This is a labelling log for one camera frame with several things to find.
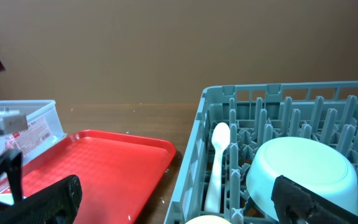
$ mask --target tray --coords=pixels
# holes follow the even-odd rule
[[[203,210],[214,158],[211,136],[225,122],[231,144],[223,154],[221,210]],[[169,204],[166,224],[200,215],[231,223],[277,223],[249,198],[246,175],[258,148],[273,138],[322,142],[353,164],[358,179],[358,81],[229,85],[206,88],[200,99]]]
[[[23,167],[24,195],[76,174],[83,191],[76,224],[133,223],[175,153],[164,140],[80,131]],[[6,189],[4,180],[0,192]]]

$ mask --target wall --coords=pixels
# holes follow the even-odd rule
[[[358,1],[0,0],[0,99],[197,102],[358,79]]]

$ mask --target barcode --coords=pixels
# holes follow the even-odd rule
[[[45,139],[47,139],[50,136],[50,133],[45,134],[44,136],[41,137],[41,139],[44,141]]]

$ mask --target yellow round object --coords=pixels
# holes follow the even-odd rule
[[[215,215],[202,215],[200,217],[196,217],[186,224],[202,224],[202,223],[210,223],[210,224],[230,224],[229,221],[224,218],[217,217]]]

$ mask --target red tray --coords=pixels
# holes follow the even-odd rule
[[[80,131],[23,167],[24,195],[75,174],[83,191],[76,224],[133,223],[175,153],[164,140]],[[9,191],[6,184],[0,183],[0,192]]]

